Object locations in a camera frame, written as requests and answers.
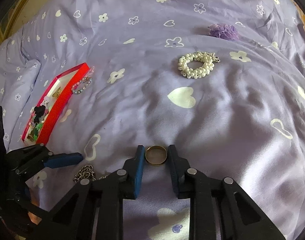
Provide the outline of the purple flower hair clip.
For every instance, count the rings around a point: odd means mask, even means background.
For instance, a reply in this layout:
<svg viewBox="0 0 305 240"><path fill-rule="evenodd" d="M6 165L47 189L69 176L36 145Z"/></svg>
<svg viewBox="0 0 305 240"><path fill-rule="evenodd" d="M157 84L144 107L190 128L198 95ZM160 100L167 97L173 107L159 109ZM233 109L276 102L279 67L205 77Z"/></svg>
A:
<svg viewBox="0 0 305 240"><path fill-rule="evenodd" d="M229 24L217 23L209 27L209 35L223 40L236 41L239 40L238 30Z"/></svg>

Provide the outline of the purple floral bed sheet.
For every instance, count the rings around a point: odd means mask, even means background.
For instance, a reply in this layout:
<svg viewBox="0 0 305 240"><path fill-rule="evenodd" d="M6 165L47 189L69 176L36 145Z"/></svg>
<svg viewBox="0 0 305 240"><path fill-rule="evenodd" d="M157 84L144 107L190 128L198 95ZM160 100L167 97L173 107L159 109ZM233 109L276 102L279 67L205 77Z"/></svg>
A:
<svg viewBox="0 0 305 240"><path fill-rule="evenodd" d="M239 40L209 35L233 25ZM291 0L51 0L0 45L4 143L22 147L54 78L86 63L48 141L97 175L175 145L232 177L286 239L305 230L305 30Z"/></svg>

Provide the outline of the yellow bow hair clip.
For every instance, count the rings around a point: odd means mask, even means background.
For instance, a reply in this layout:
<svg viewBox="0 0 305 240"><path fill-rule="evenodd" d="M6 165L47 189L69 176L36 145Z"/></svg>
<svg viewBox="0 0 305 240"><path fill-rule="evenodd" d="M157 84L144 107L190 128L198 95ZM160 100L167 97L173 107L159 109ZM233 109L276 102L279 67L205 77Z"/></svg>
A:
<svg viewBox="0 0 305 240"><path fill-rule="evenodd" d="M53 94L52 97L58 99L61 94L61 88L59 87Z"/></svg>

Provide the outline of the red white jewelry box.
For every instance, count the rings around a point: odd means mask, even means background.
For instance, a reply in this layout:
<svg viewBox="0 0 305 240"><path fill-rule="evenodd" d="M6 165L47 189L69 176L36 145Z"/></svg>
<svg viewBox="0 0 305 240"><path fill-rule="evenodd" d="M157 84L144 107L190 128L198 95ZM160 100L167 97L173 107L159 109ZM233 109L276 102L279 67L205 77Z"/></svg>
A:
<svg viewBox="0 0 305 240"><path fill-rule="evenodd" d="M86 63L82 63L54 78L36 104L36 106L45 105L46 107L44 119L39 124L35 124L33 121L35 106L31 110L28 123L21 137L25 145L46 144L48 142L50 134L65 105L73 94L77 94L75 89L81 83L84 84L84 87L90 83L91 78L88 75L89 71L89 66ZM61 88L59 98L53 98L52 94L59 87Z"/></svg>

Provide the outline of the black flower hair scrunchie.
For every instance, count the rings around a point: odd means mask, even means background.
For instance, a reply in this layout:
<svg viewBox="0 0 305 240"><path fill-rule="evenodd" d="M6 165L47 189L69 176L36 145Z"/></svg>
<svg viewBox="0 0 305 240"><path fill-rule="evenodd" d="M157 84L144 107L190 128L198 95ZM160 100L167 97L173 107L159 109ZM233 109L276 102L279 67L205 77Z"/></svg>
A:
<svg viewBox="0 0 305 240"><path fill-rule="evenodd" d="M43 119L46 112L45 105L35 106L34 107L34 123L39 124Z"/></svg>

